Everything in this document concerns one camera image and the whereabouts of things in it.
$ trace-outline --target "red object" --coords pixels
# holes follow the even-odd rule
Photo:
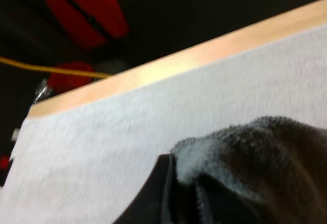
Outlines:
[[[73,41],[91,50],[107,39],[97,32],[66,0],[45,0]],[[73,0],[93,16],[113,38],[128,34],[129,29],[117,0]]]
[[[89,64],[83,62],[59,64],[56,67],[68,70],[94,72],[94,69]],[[56,93],[61,94],[63,92],[86,85],[91,81],[92,77],[52,73],[48,79],[48,86],[53,88]]]
[[[10,158],[8,156],[1,156],[0,157],[0,169],[8,169],[9,159]]]

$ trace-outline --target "dark gray cloth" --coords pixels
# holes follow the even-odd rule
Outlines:
[[[172,153],[182,184],[209,175],[277,223],[327,223],[324,129],[262,117],[180,141]]]

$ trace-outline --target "wooden board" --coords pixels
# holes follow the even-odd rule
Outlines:
[[[327,0],[320,0],[40,102],[31,107],[28,117],[92,103],[324,23],[327,23]]]

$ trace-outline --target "wooden edge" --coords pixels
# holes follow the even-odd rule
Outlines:
[[[92,103],[259,47],[326,22],[327,0],[319,0],[37,103],[31,107],[28,117],[50,115]]]

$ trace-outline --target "black fabric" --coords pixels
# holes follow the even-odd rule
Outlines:
[[[125,223],[268,224],[255,207],[209,176],[189,187],[179,184],[172,154],[158,158],[137,197],[115,222]]]
[[[168,191],[171,184],[171,182],[166,181],[167,175],[169,176],[170,163],[169,155],[161,155],[158,158],[141,191],[115,224],[161,222],[162,196],[165,184],[167,184],[166,190]]]

